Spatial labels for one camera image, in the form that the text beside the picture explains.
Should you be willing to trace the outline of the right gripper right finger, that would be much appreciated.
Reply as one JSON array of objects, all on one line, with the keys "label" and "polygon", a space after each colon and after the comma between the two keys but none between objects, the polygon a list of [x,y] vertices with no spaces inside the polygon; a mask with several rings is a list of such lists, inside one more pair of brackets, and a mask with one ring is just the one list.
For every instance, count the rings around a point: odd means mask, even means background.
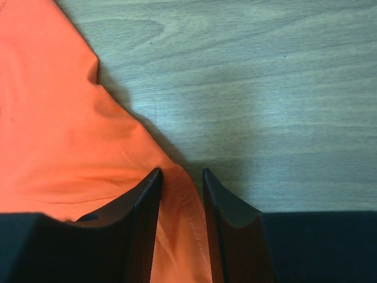
[{"label": "right gripper right finger", "polygon": [[376,212],[262,212],[203,170],[214,282],[375,282]]}]

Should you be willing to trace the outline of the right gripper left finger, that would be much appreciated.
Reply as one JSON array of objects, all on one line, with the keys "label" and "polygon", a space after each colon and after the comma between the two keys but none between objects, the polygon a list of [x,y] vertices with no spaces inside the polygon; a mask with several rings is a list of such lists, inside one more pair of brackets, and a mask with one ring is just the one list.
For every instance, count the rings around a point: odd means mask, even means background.
[{"label": "right gripper left finger", "polygon": [[2,282],[149,282],[162,173],[77,221],[1,215]]}]

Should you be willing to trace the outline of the orange t shirt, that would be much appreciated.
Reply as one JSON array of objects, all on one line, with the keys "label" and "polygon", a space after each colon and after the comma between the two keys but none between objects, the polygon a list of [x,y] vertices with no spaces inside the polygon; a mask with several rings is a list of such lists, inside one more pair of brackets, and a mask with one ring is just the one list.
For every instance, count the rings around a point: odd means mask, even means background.
[{"label": "orange t shirt", "polygon": [[53,1],[1,2],[1,212],[77,220],[163,173],[152,282],[211,282],[187,172],[97,82],[98,59]]}]

